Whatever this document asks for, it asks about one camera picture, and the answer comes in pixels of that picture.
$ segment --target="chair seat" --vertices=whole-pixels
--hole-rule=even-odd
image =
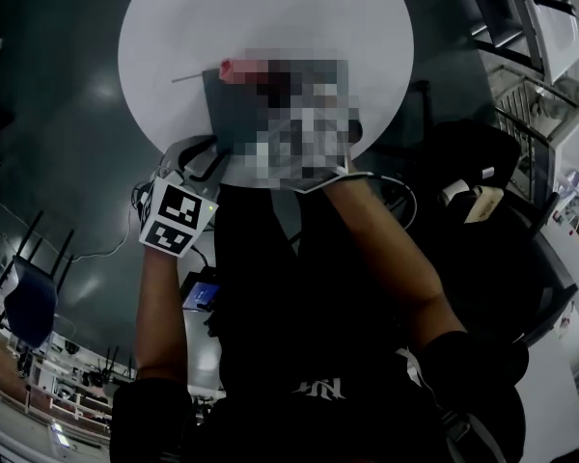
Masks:
[[[16,256],[13,259],[19,283],[5,298],[11,332],[38,348],[53,329],[58,291],[53,280],[37,266]]]

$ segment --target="shirt logo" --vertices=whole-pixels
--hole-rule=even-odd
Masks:
[[[293,391],[293,393],[306,393],[307,396],[319,396],[328,401],[332,401],[332,399],[328,397],[329,394],[335,399],[345,399],[345,397],[341,395],[341,379],[339,377],[335,377],[332,380],[332,386],[328,379],[323,379],[322,381],[316,381],[313,383],[301,382],[300,388]]]

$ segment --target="paper roll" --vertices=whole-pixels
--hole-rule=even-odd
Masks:
[[[459,194],[460,192],[467,192],[470,190],[467,183],[463,179],[457,180],[455,183],[451,183],[448,187],[446,187],[442,192],[439,193],[438,200],[444,205],[447,206],[453,200],[453,197]]]

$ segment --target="white table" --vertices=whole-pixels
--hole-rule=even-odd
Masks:
[[[126,103],[140,128],[165,152],[211,132],[201,77],[246,49],[283,50],[282,58],[334,55],[349,64],[366,150],[393,119],[409,83],[414,43],[403,0],[132,0],[118,51]],[[233,159],[225,181],[250,185]]]

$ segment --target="floor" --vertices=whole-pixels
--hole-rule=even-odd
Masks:
[[[110,251],[124,239],[131,188],[149,177],[160,156],[131,118],[118,77],[118,38],[129,1],[0,0],[0,102],[15,115],[0,136],[0,201],[28,224],[43,210],[39,233],[55,247],[75,229],[69,251],[77,256]],[[490,92],[461,7],[455,0],[405,2],[414,29],[412,79],[430,81],[435,119],[479,112]],[[420,101],[408,95],[378,142],[407,146],[421,133]],[[395,170],[389,159],[368,152],[357,164]],[[293,195],[274,197],[284,229],[294,234],[300,223]],[[0,269],[25,230],[0,207]],[[122,362],[135,335],[143,255],[137,232],[130,214],[130,234],[119,252],[72,266],[56,320],[59,333],[96,352],[119,346]],[[212,233],[197,246],[214,265]],[[43,244],[38,256],[35,263],[47,269],[56,253]],[[189,253],[179,263],[180,276],[202,266]],[[190,383],[214,389],[219,346],[207,337],[205,319],[197,313],[185,319]]]

